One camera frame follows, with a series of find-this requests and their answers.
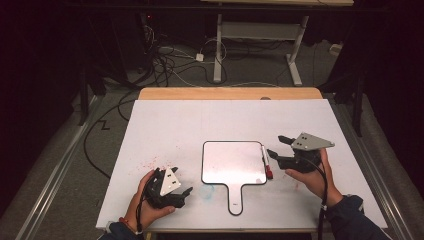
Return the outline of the white desk frame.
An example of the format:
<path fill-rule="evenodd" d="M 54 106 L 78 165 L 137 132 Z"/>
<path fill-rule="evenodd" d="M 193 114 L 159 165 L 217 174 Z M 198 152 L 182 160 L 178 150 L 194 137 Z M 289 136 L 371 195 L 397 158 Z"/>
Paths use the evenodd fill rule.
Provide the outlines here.
<path fill-rule="evenodd" d="M 217 17 L 216 32 L 216 51 L 214 59 L 213 82 L 222 82 L 222 71 L 224 70 L 222 62 L 226 47 L 222 39 L 253 39 L 253 40 L 289 40 L 293 41 L 293 50 L 286 54 L 286 62 L 291 79 L 295 86 L 302 86 L 302 80 L 296 66 L 296 58 L 304 33 L 308 24 L 309 17 L 303 16 L 297 24 L 279 24 L 279 23 L 249 23 L 249 22 L 228 22 L 222 20 L 222 15 Z"/>

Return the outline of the black metal stand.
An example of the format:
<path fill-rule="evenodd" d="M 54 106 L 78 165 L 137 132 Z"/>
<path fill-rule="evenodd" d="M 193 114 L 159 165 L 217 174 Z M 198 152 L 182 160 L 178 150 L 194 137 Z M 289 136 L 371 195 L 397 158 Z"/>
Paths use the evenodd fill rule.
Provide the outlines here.
<path fill-rule="evenodd" d="M 86 79 L 86 68 L 84 66 L 81 67 L 79 72 L 79 82 L 80 82 L 80 108 L 81 108 L 79 125 L 82 126 L 86 122 L 88 112 L 89 112 L 88 84 Z"/>

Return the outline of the white hand-held whiteboard with handle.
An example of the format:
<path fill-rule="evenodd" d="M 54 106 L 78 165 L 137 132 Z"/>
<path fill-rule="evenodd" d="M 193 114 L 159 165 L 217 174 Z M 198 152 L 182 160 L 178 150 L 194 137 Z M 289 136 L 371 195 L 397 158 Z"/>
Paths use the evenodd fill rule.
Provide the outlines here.
<path fill-rule="evenodd" d="M 201 180 L 223 185 L 228 193 L 228 211 L 243 212 L 243 187 L 267 182 L 262 144 L 257 141 L 206 141 L 203 144 Z"/>

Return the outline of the wooden table with white top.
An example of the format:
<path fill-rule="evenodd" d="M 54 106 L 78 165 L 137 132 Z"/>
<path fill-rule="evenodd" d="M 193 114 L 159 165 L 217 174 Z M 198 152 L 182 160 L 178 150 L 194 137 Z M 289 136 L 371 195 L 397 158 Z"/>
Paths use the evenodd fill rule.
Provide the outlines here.
<path fill-rule="evenodd" d="M 96 223 L 123 216 L 139 179 L 149 170 L 178 167 L 183 188 L 193 187 L 183 208 L 153 223 L 155 232 L 313 232 L 320 200 L 285 175 L 277 162 L 264 185 L 243 187 L 243 212 L 228 211 L 223 185 L 201 180 L 206 141 L 257 141 L 280 155 L 278 136 L 306 132 L 335 143 L 330 164 L 337 187 L 364 200 L 366 216 L 387 225 L 329 102 L 314 88 L 144 89 L 136 100 Z"/>

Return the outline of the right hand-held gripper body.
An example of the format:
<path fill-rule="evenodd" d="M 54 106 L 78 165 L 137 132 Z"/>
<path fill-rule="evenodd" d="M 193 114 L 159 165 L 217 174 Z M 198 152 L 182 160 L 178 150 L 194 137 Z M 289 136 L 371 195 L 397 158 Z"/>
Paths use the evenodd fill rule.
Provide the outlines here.
<path fill-rule="evenodd" d="M 334 142 L 308 133 L 301 133 L 295 139 L 293 144 L 289 145 L 294 155 L 280 156 L 280 161 L 277 161 L 281 169 L 294 169 L 300 173 L 313 172 L 322 161 L 320 150 L 335 146 Z"/>

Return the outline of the aluminium floor rail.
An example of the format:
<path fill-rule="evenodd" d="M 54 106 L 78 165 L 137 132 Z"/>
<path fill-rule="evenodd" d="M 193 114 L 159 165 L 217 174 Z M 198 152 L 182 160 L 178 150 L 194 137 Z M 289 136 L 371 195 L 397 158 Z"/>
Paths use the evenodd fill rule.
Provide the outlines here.
<path fill-rule="evenodd" d="M 353 125 L 353 106 L 329 98 L 344 136 L 370 185 L 394 240 L 419 240 L 421 198 L 398 161 L 367 100 L 362 103 L 361 136 Z"/>
<path fill-rule="evenodd" d="M 48 144 L 18 196 L 23 203 L 32 187 L 43 185 L 15 240 L 91 240 L 101 234 L 96 221 L 108 179 L 90 165 L 83 146 L 107 107 L 105 97 L 93 96 L 87 119 L 79 124 L 71 117 Z"/>

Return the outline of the red whiteboard marker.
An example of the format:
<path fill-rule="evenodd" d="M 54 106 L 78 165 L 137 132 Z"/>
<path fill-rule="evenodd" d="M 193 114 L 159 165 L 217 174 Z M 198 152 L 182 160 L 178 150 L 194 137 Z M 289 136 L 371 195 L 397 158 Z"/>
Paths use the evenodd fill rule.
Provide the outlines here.
<path fill-rule="evenodd" d="M 261 151 L 262 151 L 263 161 L 264 161 L 264 165 L 265 165 L 266 177 L 267 177 L 268 180 L 272 180 L 273 179 L 273 173 L 272 173 L 270 165 L 269 165 L 268 154 L 267 154 L 267 150 L 266 150 L 264 145 L 261 145 Z"/>

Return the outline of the person's right hand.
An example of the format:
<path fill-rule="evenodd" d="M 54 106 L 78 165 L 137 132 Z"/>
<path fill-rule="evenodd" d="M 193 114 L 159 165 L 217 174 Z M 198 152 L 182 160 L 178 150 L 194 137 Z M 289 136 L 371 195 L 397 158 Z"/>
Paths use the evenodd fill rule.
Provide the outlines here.
<path fill-rule="evenodd" d="M 315 170 L 310 173 L 300 173 L 293 169 L 287 169 L 285 173 L 302 182 L 308 190 L 319 198 L 326 199 L 327 207 L 333 207 L 343 199 L 343 195 L 334 184 L 332 169 L 328 162 L 326 150 L 321 149 L 320 154 L 322 159 L 322 163 L 319 165 L 320 171 Z"/>

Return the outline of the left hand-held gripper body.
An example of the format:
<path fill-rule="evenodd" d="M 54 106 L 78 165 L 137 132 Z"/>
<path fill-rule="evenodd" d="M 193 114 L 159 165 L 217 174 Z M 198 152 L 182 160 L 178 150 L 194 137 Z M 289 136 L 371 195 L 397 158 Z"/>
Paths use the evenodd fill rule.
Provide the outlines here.
<path fill-rule="evenodd" d="M 147 182 L 143 190 L 143 200 L 155 209 L 162 209 L 166 206 L 182 208 L 185 200 L 182 193 L 174 193 L 181 187 L 180 181 L 170 168 L 155 169 L 153 176 Z"/>

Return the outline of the person's left hand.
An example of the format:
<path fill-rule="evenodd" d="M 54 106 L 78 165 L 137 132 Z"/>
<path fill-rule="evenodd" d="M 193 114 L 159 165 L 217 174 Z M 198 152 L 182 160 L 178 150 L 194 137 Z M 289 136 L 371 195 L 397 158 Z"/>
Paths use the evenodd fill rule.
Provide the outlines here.
<path fill-rule="evenodd" d="M 137 192 L 133 195 L 124 219 L 127 226 L 134 232 L 140 232 L 147 229 L 154 221 L 173 213 L 176 208 L 166 206 L 162 209 L 155 209 L 147 201 L 142 199 L 143 190 L 147 182 L 153 176 L 154 171 L 149 171 L 139 182 Z"/>

